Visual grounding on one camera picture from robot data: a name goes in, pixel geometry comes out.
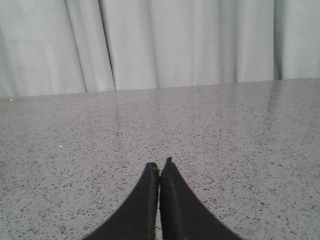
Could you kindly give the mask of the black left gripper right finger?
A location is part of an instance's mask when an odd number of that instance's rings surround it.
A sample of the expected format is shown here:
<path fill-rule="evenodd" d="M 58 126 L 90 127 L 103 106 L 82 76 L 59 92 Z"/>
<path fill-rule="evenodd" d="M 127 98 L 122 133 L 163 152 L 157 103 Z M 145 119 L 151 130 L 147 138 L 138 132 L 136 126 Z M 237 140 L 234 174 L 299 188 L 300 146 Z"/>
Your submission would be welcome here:
<path fill-rule="evenodd" d="M 239 240 L 189 188 L 168 157 L 160 176 L 160 218 L 164 240 Z"/>

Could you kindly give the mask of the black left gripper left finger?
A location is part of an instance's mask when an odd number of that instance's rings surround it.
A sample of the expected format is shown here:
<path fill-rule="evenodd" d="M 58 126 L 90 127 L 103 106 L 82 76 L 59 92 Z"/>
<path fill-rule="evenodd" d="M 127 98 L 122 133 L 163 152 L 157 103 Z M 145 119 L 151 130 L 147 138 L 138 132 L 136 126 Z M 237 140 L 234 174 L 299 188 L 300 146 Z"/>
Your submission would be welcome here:
<path fill-rule="evenodd" d="M 121 206 L 85 240 L 154 240 L 159 196 L 159 170 L 148 162 Z"/>

